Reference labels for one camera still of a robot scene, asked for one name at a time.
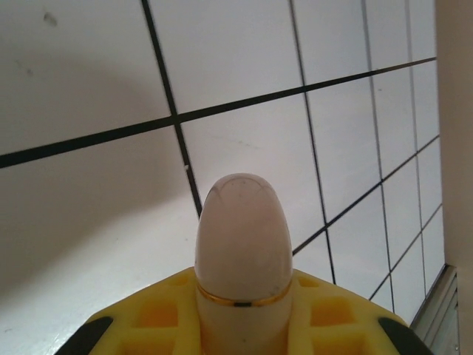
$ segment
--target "gold ring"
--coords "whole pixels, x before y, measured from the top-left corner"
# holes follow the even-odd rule
[[[284,296],[289,292],[290,286],[291,286],[291,282],[289,282],[287,286],[281,291],[281,293],[277,294],[276,296],[271,296],[271,297],[263,298],[256,301],[235,301],[235,300],[229,300],[228,298],[221,298],[221,297],[215,296],[214,294],[207,292],[199,283],[197,283],[197,289],[204,296],[204,298],[212,302],[215,302],[216,304],[228,305],[231,307],[262,307],[264,305],[273,304],[279,301],[280,299],[284,298]]]

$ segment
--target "black grout line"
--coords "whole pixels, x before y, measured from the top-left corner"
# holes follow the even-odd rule
[[[367,46],[368,70],[371,70],[372,69],[371,43],[370,43],[370,32],[369,32],[369,27],[368,27],[366,0],[361,0],[361,10],[363,13],[364,40]],[[375,83],[374,83],[373,76],[370,76],[370,96],[371,96],[371,105],[372,105],[373,124],[375,127],[376,154],[378,156],[379,179],[383,180],[383,169],[381,165],[381,144],[379,140],[378,113],[376,110]],[[391,254],[389,252],[389,238],[388,238],[388,231],[387,231],[386,198],[384,197],[384,184],[381,184],[381,205],[383,206],[384,238],[386,240],[387,265],[388,265],[388,269],[391,270]],[[392,290],[391,278],[389,278],[389,284],[391,286],[391,303],[392,303],[392,309],[394,311],[394,291]]]
[[[425,148],[430,146],[435,140],[439,138],[439,135],[436,135],[433,139],[431,139],[425,146],[423,146],[417,153],[414,155],[411,155],[409,158],[407,158],[401,165],[399,165],[396,169],[394,169],[392,172],[390,172],[386,177],[383,177],[383,179],[376,183],[371,189],[366,191],[362,196],[357,198],[354,202],[352,202],[347,208],[345,208],[342,212],[337,214],[332,220],[328,221],[325,226],[320,228],[316,233],[312,234],[309,238],[307,238],[304,242],[302,242],[300,245],[298,245],[294,250],[293,250],[293,255],[297,254],[300,252],[307,244],[309,244],[311,241],[316,239],[321,233],[323,233],[326,229],[331,227],[337,220],[342,218],[346,213],[348,213],[353,207],[358,205],[364,198],[366,198],[371,192],[375,191],[382,183],[386,182],[390,177],[392,177],[396,172],[398,172],[403,166],[408,164],[412,159],[414,159],[417,154],[421,153]]]
[[[398,262],[394,265],[394,267],[392,269],[389,270],[389,273],[387,276],[385,276],[385,278],[380,282],[380,284],[378,285],[378,287],[376,288],[376,290],[372,293],[371,297],[369,298],[369,300],[372,300],[374,296],[376,296],[376,294],[378,293],[379,289],[382,287],[382,285],[384,284],[384,282],[386,281],[386,279],[389,277],[390,280],[391,280],[391,288],[392,288],[392,272],[395,270],[396,266],[399,265],[399,263],[401,262],[401,260],[404,258],[404,256],[407,254],[407,252],[411,249],[411,247],[414,245],[414,243],[416,242],[416,240],[419,238],[419,236],[422,234],[423,230],[429,225],[430,221],[433,220],[433,218],[435,217],[435,215],[437,214],[437,212],[440,210],[440,208],[442,207],[442,203],[435,209],[434,213],[432,214],[432,216],[430,216],[429,220],[426,222],[426,225],[422,228],[421,232],[414,238],[414,240],[409,244],[409,246],[407,247],[407,249],[404,251],[404,253],[401,255],[401,258],[398,260]]]
[[[293,24],[294,43],[296,45],[297,61],[298,61],[298,64],[299,64],[299,72],[300,72],[300,75],[301,75],[302,86],[306,87],[304,64],[302,63],[302,51],[301,51],[301,44],[300,44],[300,40],[299,40],[299,31],[297,29],[296,10],[294,8],[294,1],[293,0],[289,0],[289,10],[290,10],[290,17],[291,17],[292,24]],[[308,98],[307,91],[304,92],[304,104],[305,104],[305,111],[306,111],[306,114],[307,114],[307,127],[309,129],[310,145],[311,145],[311,148],[312,148],[313,162],[314,162],[314,167],[316,169],[317,184],[319,185],[319,198],[320,198],[320,204],[321,204],[322,219],[324,221],[324,226],[326,226],[327,225],[327,213],[326,213],[325,203],[324,203],[324,192],[322,190],[321,173],[320,173],[319,159],[318,159],[318,156],[317,156],[317,148],[316,148],[316,138],[315,138],[315,135],[313,133],[312,115],[310,113],[310,104],[309,104],[309,98]],[[329,262],[330,262],[330,271],[332,273],[332,282],[333,282],[334,285],[336,285],[337,283],[336,283],[336,278],[335,278],[335,266],[334,266],[334,263],[333,263],[332,247],[330,245],[330,235],[329,235],[328,229],[325,229],[325,238],[326,238],[326,241],[327,241],[327,250],[328,250],[328,258],[329,258]]]
[[[0,169],[7,168],[8,166],[15,166],[23,163],[28,163],[30,161],[52,157],[53,155],[58,155],[66,152],[71,152],[73,150],[87,148],[89,146],[95,146],[98,144],[114,141],[117,139],[129,137],[132,135],[139,135],[141,133],[150,132],[159,128],[164,128],[168,126],[175,125],[175,119],[180,123],[187,121],[197,120],[199,118],[204,118],[211,115],[216,115],[219,113],[224,113],[234,109],[241,109],[243,107],[253,106],[256,104],[261,104],[264,102],[277,100],[279,98],[286,98],[292,95],[302,94],[303,92],[308,92],[316,89],[322,89],[324,87],[329,87],[332,85],[337,85],[345,83],[348,81],[354,81],[359,78],[367,78],[372,75],[378,75],[385,72],[391,72],[394,70],[399,70],[407,67],[412,67],[415,65],[427,63],[434,61],[436,57],[424,59],[421,61],[415,61],[412,63],[405,63],[397,65],[394,67],[388,67],[379,70],[373,70],[372,72],[365,72],[362,74],[351,75],[345,78],[339,78],[329,81],[324,81],[317,84],[311,84],[308,86],[296,87],[293,89],[287,89],[279,92],[273,92],[271,94],[256,96],[254,98],[246,98],[244,100],[239,100],[235,102],[230,102],[228,104],[217,105],[213,107],[208,107],[205,109],[198,109],[192,112],[185,112],[177,115],[176,117],[165,117],[158,118],[155,120],[150,120],[147,122],[132,124],[125,127],[120,127],[117,129],[110,129],[109,131],[94,133],[92,135],[85,135],[83,137],[72,138],[65,141],[55,142],[46,144],[43,146],[36,146],[33,148],[28,148],[20,150],[17,152],[11,152],[7,154],[0,155]]]
[[[171,119],[173,121],[174,131],[176,133],[177,142],[179,144],[180,153],[183,158],[184,168],[186,170],[189,186],[191,188],[192,197],[194,198],[194,205],[197,210],[197,215],[200,217],[202,212],[202,203],[199,196],[199,190],[197,189],[194,170],[192,169],[191,159],[188,154],[186,140],[184,139],[183,128],[180,125],[180,120],[177,117],[177,108],[172,95],[171,83],[169,81],[168,73],[166,70],[166,64],[164,62],[163,52],[161,51],[160,42],[157,37],[157,30],[154,25],[153,15],[149,6],[148,0],[141,0],[143,6],[143,12],[146,18],[146,24],[148,25],[149,35],[151,37],[154,54],[156,56],[157,65],[163,80],[164,91],[166,93],[166,99],[169,105],[169,111],[171,111]]]
[[[410,3],[409,0],[404,1],[406,8],[406,32],[407,32],[407,55],[408,59],[412,60],[412,36],[411,36],[411,15],[410,15]],[[414,71],[409,68],[409,85],[411,90],[411,108],[412,108],[412,119],[414,123],[414,145],[415,150],[418,149],[417,139],[417,115],[415,113],[415,91],[414,91]],[[418,205],[419,205],[419,225],[422,229],[422,201],[421,201],[421,174],[419,172],[419,157],[415,156],[415,174],[417,179],[417,193],[418,193]],[[421,233],[421,246],[422,246],[422,274],[423,274],[423,292],[427,295],[426,288],[426,263],[423,254],[423,234]]]

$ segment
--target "rounded white cap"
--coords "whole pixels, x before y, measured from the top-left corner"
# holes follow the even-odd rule
[[[195,272],[208,293],[228,300],[261,300],[289,285],[289,231],[265,179],[234,174],[214,184],[200,217]]]

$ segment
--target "white wall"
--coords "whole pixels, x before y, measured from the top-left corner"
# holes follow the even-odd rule
[[[273,184],[295,267],[410,322],[443,227],[433,3],[408,2],[150,0],[150,37],[139,1],[3,1],[2,350],[191,266],[233,172]]]
[[[457,266],[460,350],[473,353],[473,3],[437,1],[445,252]]]

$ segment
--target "white capsule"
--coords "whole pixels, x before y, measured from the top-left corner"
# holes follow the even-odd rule
[[[206,355],[286,354],[292,251],[266,180],[235,174],[214,184],[200,218],[195,272]]]

